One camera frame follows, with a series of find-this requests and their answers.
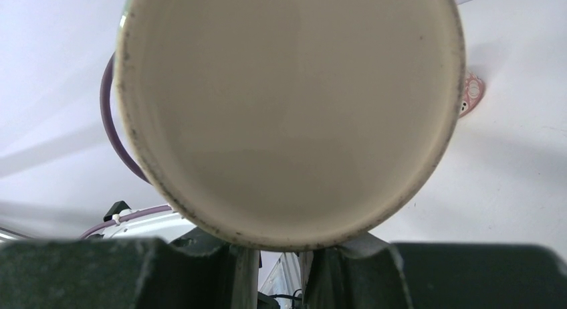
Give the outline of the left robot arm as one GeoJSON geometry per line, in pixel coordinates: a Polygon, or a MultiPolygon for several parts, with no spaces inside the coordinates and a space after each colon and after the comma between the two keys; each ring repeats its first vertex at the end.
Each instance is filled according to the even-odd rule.
{"type": "Polygon", "coordinates": [[[168,205],[131,209],[120,203],[110,214],[111,226],[98,233],[103,238],[158,237],[172,242],[196,228],[196,225],[168,205]]]}

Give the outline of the pink mug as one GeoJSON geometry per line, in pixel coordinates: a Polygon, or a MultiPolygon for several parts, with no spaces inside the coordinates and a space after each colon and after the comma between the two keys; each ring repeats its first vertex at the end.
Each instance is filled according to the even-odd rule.
{"type": "Polygon", "coordinates": [[[485,82],[473,72],[467,70],[465,75],[463,95],[461,97],[462,103],[459,117],[462,118],[472,112],[472,110],[482,100],[484,94],[485,82]]]}

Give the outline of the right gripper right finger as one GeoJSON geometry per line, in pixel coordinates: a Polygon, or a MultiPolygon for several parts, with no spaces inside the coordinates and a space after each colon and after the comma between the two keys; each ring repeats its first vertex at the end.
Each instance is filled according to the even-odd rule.
{"type": "Polygon", "coordinates": [[[566,262],[537,245],[387,243],[313,253],[305,308],[565,308],[566,262]]]}

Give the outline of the cream green mug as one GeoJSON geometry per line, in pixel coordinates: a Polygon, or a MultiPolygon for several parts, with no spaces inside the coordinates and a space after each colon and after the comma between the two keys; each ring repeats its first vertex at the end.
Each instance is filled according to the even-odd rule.
{"type": "Polygon", "coordinates": [[[465,71],[455,0],[128,0],[114,81],[173,209],[231,243],[303,251],[419,191],[465,71]]]}

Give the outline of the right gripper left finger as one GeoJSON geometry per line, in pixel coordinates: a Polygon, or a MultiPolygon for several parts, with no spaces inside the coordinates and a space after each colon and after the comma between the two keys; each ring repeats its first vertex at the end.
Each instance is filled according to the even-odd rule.
{"type": "Polygon", "coordinates": [[[193,229],[1,245],[2,308],[254,308],[259,253],[193,229]]]}

